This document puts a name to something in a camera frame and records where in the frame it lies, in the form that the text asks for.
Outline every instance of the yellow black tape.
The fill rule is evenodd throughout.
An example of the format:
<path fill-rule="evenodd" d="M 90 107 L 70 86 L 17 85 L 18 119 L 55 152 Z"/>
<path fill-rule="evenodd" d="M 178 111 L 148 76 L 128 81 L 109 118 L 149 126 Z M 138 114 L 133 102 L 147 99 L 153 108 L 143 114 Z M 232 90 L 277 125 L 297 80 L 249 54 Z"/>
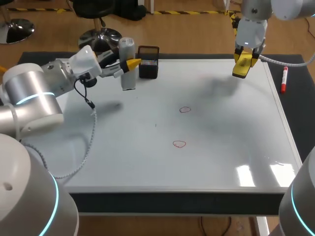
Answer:
<path fill-rule="evenodd" d="M 235 15 L 235 13 L 230 12 L 229 16 L 230 16 L 231 24 L 232 24 L 232 27 L 233 27 L 233 21 L 234 21 L 236 15 Z M 237 29 L 235 29 L 235 28 L 233 28 L 233 29 L 234 29 L 234 34 L 236 36 L 237 35 Z"/>
<path fill-rule="evenodd" d="M 62 13 L 65 11 L 71 11 L 69 8 L 8 8 L 9 11 L 56 11 Z"/>
<path fill-rule="evenodd" d="M 202 15 L 202 14 L 234 14 L 240 11 L 155 11 L 155 15 Z"/>

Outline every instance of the blue light ring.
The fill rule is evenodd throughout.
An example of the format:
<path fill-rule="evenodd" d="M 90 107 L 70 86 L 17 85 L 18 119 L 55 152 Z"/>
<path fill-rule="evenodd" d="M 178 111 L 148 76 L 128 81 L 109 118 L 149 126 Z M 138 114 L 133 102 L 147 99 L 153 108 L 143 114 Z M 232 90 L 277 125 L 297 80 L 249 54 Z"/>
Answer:
<path fill-rule="evenodd" d="M 37 94 L 31 95 L 31 96 L 28 96 L 28 97 L 26 97 L 26 98 L 23 98 L 21 101 L 17 102 L 16 105 L 20 105 L 20 104 L 22 104 L 23 102 L 26 102 L 26 101 L 28 101 L 28 100 L 30 100 L 30 99 L 32 99 L 32 98 L 35 98 L 35 97 L 39 97 L 39 96 L 41 96 L 41 95 L 53 95 L 53 96 L 55 96 L 55 94 L 52 93 L 52 92 L 37 93 Z"/>
<path fill-rule="evenodd" d="M 51 223 L 53 222 L 53 219 L 55 218 L 55 215 L 56 215 L 56 212 L 57 212 L 58 203 L 59 203 L 59 189 L 58 189 L 57 182 L 56 182 L 55 178 L 53 177 L 53 175 L 51 173 L 49 173 L 49 174 L 51 175 L 51 177 L 53 178 L 54 183 L 55 183 L 56 201 L 55 201 L 55 206 L 54 206 L 53 213 L 51 214 L 50 219 L 47 222 L 47 225 L 45 226 L 43 231 L 39 234 L 39 236 L 43 236 L 47 232 L 48 228 L 50 227 Z"/>
<path fill-rule="evenodd" d="M 304 228 L 312 235 L 315 236 L 315 234 L 311 231 L 311 229 L 304 223 L 304 221 L 302 220 L 300 214 L 298 213 L 296 207 L 295 207 L 295 203 L 294 203 L 294 199 L 293 199 L 293 184 L 291 187 L 291 200 L 292 200 L 292 205 L 293 205 L 293 209 L 295 211 L 295 214 L 297 216 L 297 218 L 300 220 L 301 224 L 304 226 Z"/>

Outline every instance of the red marker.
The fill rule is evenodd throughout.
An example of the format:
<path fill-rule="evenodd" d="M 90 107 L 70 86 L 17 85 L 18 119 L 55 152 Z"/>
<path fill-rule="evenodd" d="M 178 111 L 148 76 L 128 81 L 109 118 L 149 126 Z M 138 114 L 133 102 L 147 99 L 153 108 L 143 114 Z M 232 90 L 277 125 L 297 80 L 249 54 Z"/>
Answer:
<path fill-rule="evenodd" d="M 281 93 L 285 93 L 287 70 L 288 70 L 287 67 L 285 67 L 284 70 L 283 70 L 283 77 L 282 77 L 282 84 L 281 84 Z"/>

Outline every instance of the wooden floor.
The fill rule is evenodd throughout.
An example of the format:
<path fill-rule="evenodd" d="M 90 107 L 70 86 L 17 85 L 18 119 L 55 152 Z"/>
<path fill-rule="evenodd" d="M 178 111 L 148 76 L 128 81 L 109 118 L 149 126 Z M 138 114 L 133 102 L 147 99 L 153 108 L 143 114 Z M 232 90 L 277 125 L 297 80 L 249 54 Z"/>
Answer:
<path fill-rule="evenodd" d="M 156 10 L 222 10 L 222 0 L 156 0 Z M 10 7 L 68 8 L 64 0 L 16 0 Z M 76 17 L 71 12 L 14 12 L 12 18 L 25 18 L 35 24 L 35 33 L 27 40 L 0 45 L 0 65 L 14 66 L 25 51 L 78 50 L 77 40 L 93 21 Z M 211 15 L 147 15 L 139 22 L 117 16 L 104 17 L 110 28 L 132 37 L 137 45 L 155 45 L 161 53 L 232 54 L 234 35 L 229 17 Z M 310 19 L 315 34 L 315 19 Z M 272 17 L 268 21 L 265 54 L 301 54 L 308 60 L 315 51 L 315 39 L 307 33 L 307 22 L 299 19 L 282 22 Z M 314 63 L 309 71 L 315 78 Z M 81 217 L 81 236 L 201 236 L 199 217 Z M 270 218 L 271 228 L 278 219 Z M 220 236 L 227 218 L 205 217 L 208 236 Z M 233 217 L 227 236 L 250 236 L 250 221 Z"/>

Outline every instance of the red circle drawing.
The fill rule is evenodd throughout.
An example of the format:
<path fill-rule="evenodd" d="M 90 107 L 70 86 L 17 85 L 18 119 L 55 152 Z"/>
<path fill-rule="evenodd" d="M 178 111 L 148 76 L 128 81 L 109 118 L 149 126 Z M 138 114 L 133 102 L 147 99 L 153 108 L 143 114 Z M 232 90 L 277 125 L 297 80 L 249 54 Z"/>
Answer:
<path fill-rule="evenodd" d="M 190 107 L 182 107 L 181 109 L 179 109 L 180 113 L 187 113 L 190 112 L 191 108 Z"/>
<path fill-rule="evenodd" d="M 184 141 L 179 141 L 179 140 L 176 140 L 173 142 L 173 145 L 177 148 L 183 148 L 186 146 L 186 142 Z"/>

